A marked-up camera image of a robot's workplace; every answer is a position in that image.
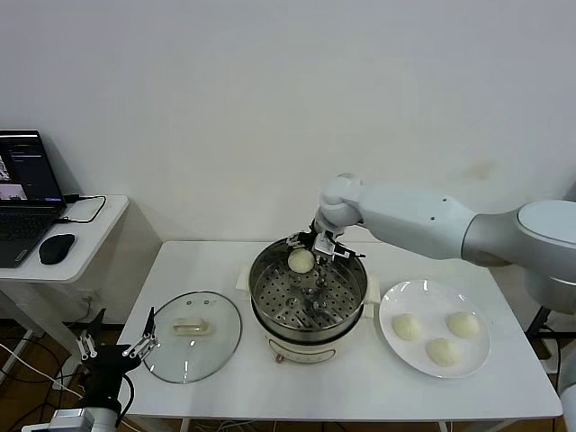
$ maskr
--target lid handle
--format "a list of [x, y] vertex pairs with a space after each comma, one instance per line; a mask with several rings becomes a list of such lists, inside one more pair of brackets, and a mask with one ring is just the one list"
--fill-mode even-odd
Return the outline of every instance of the lid handle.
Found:
[[176, 318], [172, 330], [178, 336], [202, 336], [211, 333], [210, 324], [199, 317]]

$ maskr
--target glass lid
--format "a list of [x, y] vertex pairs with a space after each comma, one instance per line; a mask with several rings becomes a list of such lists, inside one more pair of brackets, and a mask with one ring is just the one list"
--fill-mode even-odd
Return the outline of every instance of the glass lid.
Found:
[[192, 383], [214, 374], [232, 357], [242, 333], [234, 303], [216, 292], [189, 292], [154, 316], [158, 345], [146, 367], [169, 383]]

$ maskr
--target wooden floor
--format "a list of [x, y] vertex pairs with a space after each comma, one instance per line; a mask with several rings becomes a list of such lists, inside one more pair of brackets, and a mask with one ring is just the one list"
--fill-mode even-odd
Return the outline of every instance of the wooden floor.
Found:
[[[105, 331], [103, 332], [102, 340], [104, 343], [113, 344], [120, 335], [118, 331]], [[23, 336], [23, 329], [10, 328], [0, 326], [0, 342], [7, 347], [13, 349], [18, 341], [5, 338], [19, 338]], [[53, 351], [58, 357], [60, 362], [63, 362], [68, 353], [64, 348], [57, 344], [53, 339], [46, 336], [37, 341]], [[46, 374], [54, 376], [58, 370], [56, 361], [49, 353], [44, 351], [39, 346], [27, 347], [22, 355], [23, 359], [30, 363], [32, 366], [43, 371]], [[3, 365], [7, 360], [8, 354], [0, 348], [0, 365]], [[41, 381], [43, 378], [35, 372], [28, 369], [23, 364], [16, 364], [10, 371], [10, 375], [26, 381]], [[82, 393], [82, 389], [77, 386], [77, 378], [72, 381], [70, 388], [76, 392]], [[23, 425], [30, 425], [34, 423], [48, 422], [52, 416], [53, 409], [48, 407], [41, 413], [40, 409], [31, 412], [22, 421], [14, 424], [19, 418], [25, 415], [34, 407], [42, 404], [47, 398], [47, 401], [54, 406], [59, 405], [59, 391], [51, 390], [51, 385], [45, 382], [41, 383], [24, 383], [17, 382], [8, 377], [0, 386], [0, 432], [13, 432], [21, 430]], [[77, 397], [66, 391], [62, 394], [62, 408], [74, 408], [77, 402]], [[178, 432], [180, 430], [180, 420], [167, 419], [166, 423], [171, 428]], [[552, 432], [551, 419], [547, 420], [527, 420], [519, 421], [504, 430], [507, 432]], [[219, 421], [216, 420], [193, 420], [191, 421], [189, 432], [216, 432]], [[454, 423], [453, 431], [464, 431], [468, 423]], [[240, 429], [240, 427], [227, 427], [225, 430], [244, 432], [437, 432], [438, 425], [436, 423], [312, 423], [312, 422], [261, 422], [256, 421], [247, 424]], [[121, 432], [131, 432], [130, 429], [121, 425]], [[565, 426], [561, 418], [556, 420], [557, 432], [565, 432]]]

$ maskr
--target steamed bun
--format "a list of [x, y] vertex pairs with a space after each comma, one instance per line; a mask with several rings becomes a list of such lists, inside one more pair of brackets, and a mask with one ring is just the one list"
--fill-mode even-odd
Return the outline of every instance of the steamed bun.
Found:
[[451, 340], [440, 337], [426, 344], [426, 352], [439, 366], [455, 366], [460, 363], [460, 348]]
[[419, 319], [409, 313], [403, 313], [392, 318], [392, 328], [400, 339], [408, 341], [416, 340], [422, 334]]
[[471, 312], [457, 312], [450, 315], [448, 328], [460, 338], [473, 338], [480, 333], [480, 323]]
[[308, 273], [314, 262], [314, 255], [307, 249], [295, 249], [288, 256], [288, 266], [296, 273]]

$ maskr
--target laptop screen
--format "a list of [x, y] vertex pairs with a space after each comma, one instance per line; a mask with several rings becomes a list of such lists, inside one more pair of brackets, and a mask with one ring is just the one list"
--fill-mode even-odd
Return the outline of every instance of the laptop screen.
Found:
[[0, 130], [0, 206], [6, 204], [64, 204], [36, 131]]

